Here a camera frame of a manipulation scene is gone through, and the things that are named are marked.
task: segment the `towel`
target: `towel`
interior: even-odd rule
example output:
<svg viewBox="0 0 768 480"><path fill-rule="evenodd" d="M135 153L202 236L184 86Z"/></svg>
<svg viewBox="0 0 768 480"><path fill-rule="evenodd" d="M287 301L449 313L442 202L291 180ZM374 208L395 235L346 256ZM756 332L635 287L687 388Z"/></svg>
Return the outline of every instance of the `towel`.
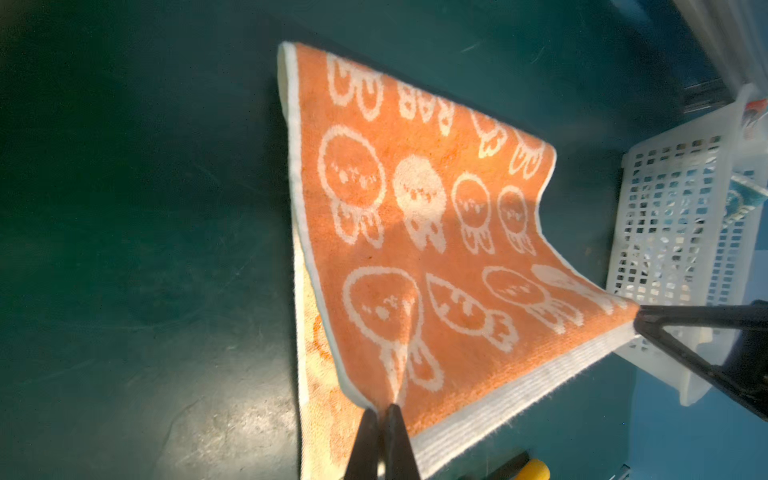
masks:
<svg viewBox="0 0 768 480"><path fill-rule="evenodd" d="M342 478L363 409L342 393L298 231L293 229L301 479Z"/></svg>
<svg viewBox="0 0 768 480"><path fill-rule="evenodd" d="M348 415L350 441L360 408L396 402L431 475L634 336L638 305L589 282L541 233L551 145L305 45L283 43L278 66L296 271L314 292L311 335L322 322L327 338L324 350L306 341L305 282L300 384L311 358L333 358L340 390L321 402Z"/></svg>

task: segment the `dark green table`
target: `dark green table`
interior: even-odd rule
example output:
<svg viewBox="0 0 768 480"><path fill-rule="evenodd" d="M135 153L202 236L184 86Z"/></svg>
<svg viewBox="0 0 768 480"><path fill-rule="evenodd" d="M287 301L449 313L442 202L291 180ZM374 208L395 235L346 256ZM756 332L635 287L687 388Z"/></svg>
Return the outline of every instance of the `dark green table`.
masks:
<svg viewBox="0 0 768 480"><path fill-rule="evenodd" d="M679 121L678 86L609 2L6 3L2 478L298 474L279 41L551 142L543 228L598 283L621 152ZM559 478L608 478L633 375L606 359L441 478L528 447Z"/></svg>

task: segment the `yellow handle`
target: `yellow handle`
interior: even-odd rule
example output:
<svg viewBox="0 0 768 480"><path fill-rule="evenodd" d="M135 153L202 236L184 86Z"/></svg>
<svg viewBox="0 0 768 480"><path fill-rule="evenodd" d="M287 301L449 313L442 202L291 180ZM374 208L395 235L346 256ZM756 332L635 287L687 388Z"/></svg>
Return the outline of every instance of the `yellow handle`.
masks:
<svg viewBox="0 0 768 480"><path fill-rule="evenodd" d="M515 480L549 480L549 468L541 460L534 458L525 464Z"/></svg>

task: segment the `white container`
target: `white container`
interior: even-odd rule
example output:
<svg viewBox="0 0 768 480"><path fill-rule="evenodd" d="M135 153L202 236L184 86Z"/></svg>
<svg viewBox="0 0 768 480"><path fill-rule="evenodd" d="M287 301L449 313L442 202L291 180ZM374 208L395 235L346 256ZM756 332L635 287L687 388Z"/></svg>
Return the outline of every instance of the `white container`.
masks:
<svg viewBox="0 0 768 480"><path fill-rule="evenodd" d="M624 178L608 269L607 290L644 305L737 305L744 295L761 208L723 228L732 173L768 180L765 121L750 140L741 121L750 84L726 107L649 140L624 156ZM728 356L736 333L670 329L713 364ZM645 339L616 350L680 391L680 403L700 399L710 384Z"/></svg>

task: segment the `plastic crate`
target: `plastic crate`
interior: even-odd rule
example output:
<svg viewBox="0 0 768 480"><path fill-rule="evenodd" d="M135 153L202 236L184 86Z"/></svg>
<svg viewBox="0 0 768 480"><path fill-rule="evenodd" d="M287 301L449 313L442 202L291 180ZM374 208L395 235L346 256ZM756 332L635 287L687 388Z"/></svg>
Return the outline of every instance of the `plastic crate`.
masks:
<svg viewBox="0 0 768 480"><path fill-rule="evenodd" d="M723 226L732 173L768 180L765 121L744 138L744 107L752 85L726 107L640 142L624 156L607 289L646 305L737 305L744 295L760 208ZM703 358L721 364L733 330L670 331ZM642 338L616 350L680 391L680 403L700 399L710 384Z"/></svg>

